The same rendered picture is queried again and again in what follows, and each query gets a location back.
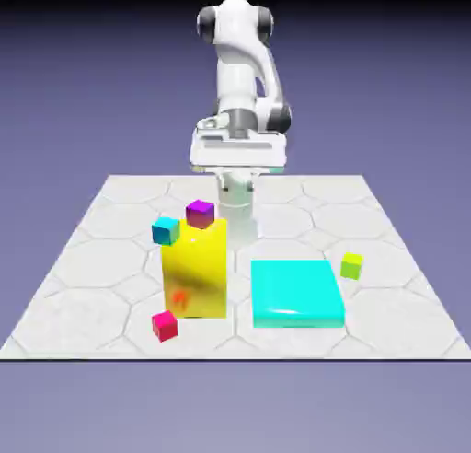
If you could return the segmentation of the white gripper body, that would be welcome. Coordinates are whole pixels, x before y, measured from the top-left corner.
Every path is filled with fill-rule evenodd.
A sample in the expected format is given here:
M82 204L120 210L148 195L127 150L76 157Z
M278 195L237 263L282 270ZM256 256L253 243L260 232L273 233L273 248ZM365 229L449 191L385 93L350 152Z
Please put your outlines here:
M190 146L190 166L197 172L240 168L278 172L286 165L286 146L286 136L279 133L249 130L248 139L233 139L226 129L195 129Z

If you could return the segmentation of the small purple cube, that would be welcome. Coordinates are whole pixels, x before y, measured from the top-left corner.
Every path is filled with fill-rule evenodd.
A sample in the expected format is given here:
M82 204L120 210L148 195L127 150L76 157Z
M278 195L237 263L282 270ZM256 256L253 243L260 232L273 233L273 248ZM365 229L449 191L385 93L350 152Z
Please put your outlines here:
M191 227L205 229L214 222L214 204L195 200L186 206L186 221Z

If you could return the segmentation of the small teal cube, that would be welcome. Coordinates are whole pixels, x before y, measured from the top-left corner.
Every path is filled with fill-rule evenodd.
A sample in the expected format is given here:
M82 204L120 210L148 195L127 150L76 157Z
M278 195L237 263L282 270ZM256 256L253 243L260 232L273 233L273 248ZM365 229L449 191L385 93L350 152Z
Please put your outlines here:
M161 216L152 224L152 239L155 244L171 246L179 238L180 221L175 218Z

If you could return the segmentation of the small lime green cube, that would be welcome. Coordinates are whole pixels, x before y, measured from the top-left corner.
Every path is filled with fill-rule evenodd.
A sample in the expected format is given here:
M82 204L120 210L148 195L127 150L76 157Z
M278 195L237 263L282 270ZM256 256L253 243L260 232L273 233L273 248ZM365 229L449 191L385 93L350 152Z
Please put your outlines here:
M341 260L340 276L343 278L358 281L362 272L363 256L346 252Z

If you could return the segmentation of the small red cube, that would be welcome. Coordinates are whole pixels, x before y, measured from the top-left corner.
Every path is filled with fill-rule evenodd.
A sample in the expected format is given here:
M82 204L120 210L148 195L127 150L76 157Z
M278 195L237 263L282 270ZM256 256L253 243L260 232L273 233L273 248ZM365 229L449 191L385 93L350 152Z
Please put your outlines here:
M152 328L161 343L178 336L178 320L169 310L154 314Z

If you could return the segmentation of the large yellow box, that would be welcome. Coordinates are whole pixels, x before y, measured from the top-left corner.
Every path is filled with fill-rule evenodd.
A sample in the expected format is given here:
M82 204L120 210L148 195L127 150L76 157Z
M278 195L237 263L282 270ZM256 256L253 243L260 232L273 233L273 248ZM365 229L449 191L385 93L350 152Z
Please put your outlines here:
M223 219L204 229L180 221L177 241L161 248L166 310L177 318L226 317L226 243Z

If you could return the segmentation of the large cyan box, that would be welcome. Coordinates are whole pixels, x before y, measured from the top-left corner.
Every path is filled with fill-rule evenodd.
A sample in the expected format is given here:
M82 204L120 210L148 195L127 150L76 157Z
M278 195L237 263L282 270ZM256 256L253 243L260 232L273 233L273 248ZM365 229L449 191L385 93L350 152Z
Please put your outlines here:
M345 306L327 260L254 260L250 267L256 328L341 328Z

